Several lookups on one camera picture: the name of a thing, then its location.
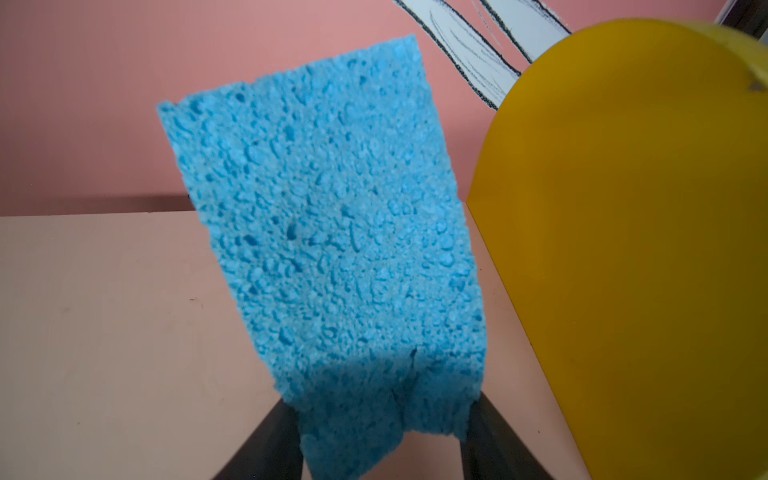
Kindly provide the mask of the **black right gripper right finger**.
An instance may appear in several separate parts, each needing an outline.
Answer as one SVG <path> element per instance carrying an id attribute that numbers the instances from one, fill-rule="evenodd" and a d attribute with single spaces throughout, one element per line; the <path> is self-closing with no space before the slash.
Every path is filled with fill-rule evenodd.
<path id="1" fill-rule="evenodd" d="M 460 451 L 465 480 L 553 480 L 484 393 L 470 409 Z"/>

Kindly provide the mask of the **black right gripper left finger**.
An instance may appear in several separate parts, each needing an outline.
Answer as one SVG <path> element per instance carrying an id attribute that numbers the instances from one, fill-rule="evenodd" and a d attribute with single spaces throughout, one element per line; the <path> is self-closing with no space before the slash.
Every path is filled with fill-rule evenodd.
<path id="1" fill-rule="evenodd" d="M 298 414 L 279 400 L 215 480 L 299 480 L 303 475 Z"/>

